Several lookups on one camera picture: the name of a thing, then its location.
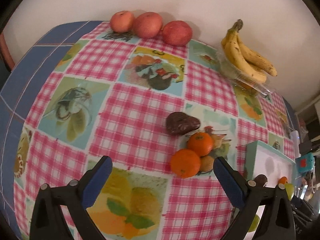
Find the brown kiwi fruit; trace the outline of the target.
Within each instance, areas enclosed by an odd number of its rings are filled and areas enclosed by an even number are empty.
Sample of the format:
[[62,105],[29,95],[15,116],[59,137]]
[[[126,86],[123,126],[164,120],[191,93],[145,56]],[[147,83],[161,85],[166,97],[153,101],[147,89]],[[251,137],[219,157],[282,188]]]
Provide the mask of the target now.
[[201,165],[200,165],[200,172],[210,172],[213,169],[214,158],[210,155],[206,155],[200,158]]

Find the orange mandarin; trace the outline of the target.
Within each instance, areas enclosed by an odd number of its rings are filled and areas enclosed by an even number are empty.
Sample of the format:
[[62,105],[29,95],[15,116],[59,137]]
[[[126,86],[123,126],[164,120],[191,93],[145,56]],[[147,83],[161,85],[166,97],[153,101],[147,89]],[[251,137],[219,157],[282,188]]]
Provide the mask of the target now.
[[214,140],[205,132],[191,135],[187,141],[187,149],[194,151],[199,157],[204,157],[213,149]]
[[288,183],[288,178],[286,176],[283,176],[278,180],[278,184],[285,185],[286,183]]
[[200,157],[192,150],[181,149],[170,159],[171,171],[180,178],[190,178],[200,171]]

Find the dark brown avocado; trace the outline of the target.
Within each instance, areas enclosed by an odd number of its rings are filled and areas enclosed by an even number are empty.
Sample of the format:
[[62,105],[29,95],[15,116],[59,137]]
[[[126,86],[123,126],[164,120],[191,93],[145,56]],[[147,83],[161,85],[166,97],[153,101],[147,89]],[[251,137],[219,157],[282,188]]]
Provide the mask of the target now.
[[199,129],[201,122],[198,118],[184,112],[173,112],[168,115],[165,122],[166,130],[171,135],[185,135]]
[[264,174],[259,174],[254,178],[256,186],[265,187],[268,183],[268,178]]

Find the green pear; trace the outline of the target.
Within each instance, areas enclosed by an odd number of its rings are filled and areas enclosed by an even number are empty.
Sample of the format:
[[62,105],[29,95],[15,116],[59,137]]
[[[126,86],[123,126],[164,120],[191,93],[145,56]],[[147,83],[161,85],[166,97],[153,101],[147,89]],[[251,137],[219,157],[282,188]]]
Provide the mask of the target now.
[[285,183],[284,186],[285,186],[285,190],[287,192],[289,201],[291,201],[295,193],[295,187],[291,183]]

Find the orange mandarin on tray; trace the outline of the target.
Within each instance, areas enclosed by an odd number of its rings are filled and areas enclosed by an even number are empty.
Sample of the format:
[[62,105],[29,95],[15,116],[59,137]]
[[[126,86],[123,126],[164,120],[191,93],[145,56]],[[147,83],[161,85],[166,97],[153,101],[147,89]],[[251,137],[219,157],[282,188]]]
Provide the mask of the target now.
[[286,176],[283,176],[278,180],[278,184],[285,185],[286,183],[288,183],[288,178]]

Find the dark brown avocado on tray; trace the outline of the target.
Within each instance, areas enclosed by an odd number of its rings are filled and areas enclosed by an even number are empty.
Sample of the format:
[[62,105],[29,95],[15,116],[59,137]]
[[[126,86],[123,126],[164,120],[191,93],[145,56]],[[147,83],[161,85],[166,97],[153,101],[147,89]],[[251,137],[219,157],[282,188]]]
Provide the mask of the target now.
[[259,174],[254,178],[256,186],[265,187],[268,183],[268,178],[264,174]]

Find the white tray teal rim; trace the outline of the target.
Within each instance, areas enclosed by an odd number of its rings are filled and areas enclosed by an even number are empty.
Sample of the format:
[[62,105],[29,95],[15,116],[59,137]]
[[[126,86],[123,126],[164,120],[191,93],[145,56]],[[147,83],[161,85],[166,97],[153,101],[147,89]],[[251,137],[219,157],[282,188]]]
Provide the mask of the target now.
[[297,174],[296,163],[272,146],[254,141],[246,146],[244,178],[253,180],[257,175],[264,174],[268,178],[268,187],[278,185],[278,180],[286,176],[288,183],[294,185]]

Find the teal toy box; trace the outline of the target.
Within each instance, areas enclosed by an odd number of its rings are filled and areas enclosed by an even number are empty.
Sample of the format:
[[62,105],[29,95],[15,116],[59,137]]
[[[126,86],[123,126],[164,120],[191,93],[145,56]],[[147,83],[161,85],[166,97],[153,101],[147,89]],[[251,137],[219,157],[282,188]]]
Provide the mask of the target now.
[[315,159],[312,153],[302,155],[296,158],[297,171],[300,174],[310,172],[315,165]]

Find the white charger device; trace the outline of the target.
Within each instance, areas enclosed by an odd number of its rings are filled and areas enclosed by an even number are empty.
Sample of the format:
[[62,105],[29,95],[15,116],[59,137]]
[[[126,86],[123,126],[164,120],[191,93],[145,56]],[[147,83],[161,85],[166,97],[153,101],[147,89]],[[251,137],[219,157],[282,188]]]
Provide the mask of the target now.
[[293,142],[295,157],[298,158],[300,156],[300,152],[299,152],[300,137],[297,130],[294,130],[290,133],[290,139]]

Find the clear plastic fruit container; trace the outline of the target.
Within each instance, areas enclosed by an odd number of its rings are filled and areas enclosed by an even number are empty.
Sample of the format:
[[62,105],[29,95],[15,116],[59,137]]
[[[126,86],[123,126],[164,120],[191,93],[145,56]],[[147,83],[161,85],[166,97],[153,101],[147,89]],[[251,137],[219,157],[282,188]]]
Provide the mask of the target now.
[[217,52],[219,60],[219,72],[227,78],[232,84],[246,90],[250,95],[257,96],[258,94],[266,97],[274,92],[274,89],[269,86],[269,80],[266,83],[260,84],[251,79],[248,75],[232,65],[226,58],[223,52]]

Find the fruit pattern checkered tablecloth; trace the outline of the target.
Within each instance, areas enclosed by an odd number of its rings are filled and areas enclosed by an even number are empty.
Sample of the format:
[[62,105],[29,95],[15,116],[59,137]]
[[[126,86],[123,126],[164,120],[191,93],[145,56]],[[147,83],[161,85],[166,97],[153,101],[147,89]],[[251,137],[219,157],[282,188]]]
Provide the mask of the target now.
[[1,211],[29,239],[35,199],[79,179],[102,155],[114,171],[89,214],[107,239],[219,239],[232,206],[213,173],[187,179],[170,159],[188,140],[167,133],[172,112],[198,118],[213,153],[244,172],[262,141],[295,159],[285,101],[252,96],[218,71],[217,51],[111,31],[107,22],[52,29],[1,90]]

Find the yellow banana bunch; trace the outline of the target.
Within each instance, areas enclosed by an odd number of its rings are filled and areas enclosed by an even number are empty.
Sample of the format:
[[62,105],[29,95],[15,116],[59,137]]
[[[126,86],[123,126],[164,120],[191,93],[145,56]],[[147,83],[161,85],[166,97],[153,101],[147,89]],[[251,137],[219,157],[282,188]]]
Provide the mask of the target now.
[[239,31],[243,27],[243,21],[238,19],[231,28],[227,30],[225,37],[221,40],[221,46],[226,59],[244,74],[249,80],[264,84],[267,74],[276,77],[278,72],[273,64],[258,52],[248,48],[242,42]]

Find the small red apple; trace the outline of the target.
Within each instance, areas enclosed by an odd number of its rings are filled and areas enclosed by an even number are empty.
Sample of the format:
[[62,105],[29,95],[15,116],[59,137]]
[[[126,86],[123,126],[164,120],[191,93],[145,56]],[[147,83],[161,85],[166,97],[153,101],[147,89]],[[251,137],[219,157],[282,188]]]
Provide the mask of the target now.
[[110,20],[110,27],[116,33],[129,32],[135,20],[135,16],[132,12],[123,10],[116,12]]

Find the large red apple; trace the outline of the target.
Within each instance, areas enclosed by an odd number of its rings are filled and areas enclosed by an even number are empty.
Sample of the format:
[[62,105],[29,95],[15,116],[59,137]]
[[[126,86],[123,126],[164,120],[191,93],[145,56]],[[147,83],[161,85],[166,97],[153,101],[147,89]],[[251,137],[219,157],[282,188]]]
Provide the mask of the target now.
[[192,36],[192,28],[184,21],[171,21],[162,29],[163,41],[171,46],[185,46]]

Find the middle red apple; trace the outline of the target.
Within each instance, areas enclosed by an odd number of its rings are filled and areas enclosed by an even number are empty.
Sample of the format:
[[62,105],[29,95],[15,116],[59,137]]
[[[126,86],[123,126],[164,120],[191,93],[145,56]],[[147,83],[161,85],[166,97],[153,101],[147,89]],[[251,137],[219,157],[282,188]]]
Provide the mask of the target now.
[[156,12],[145,12],[133,22],[133,32],[143,39],[153,38],[158,35],[163,25],[163,18]]

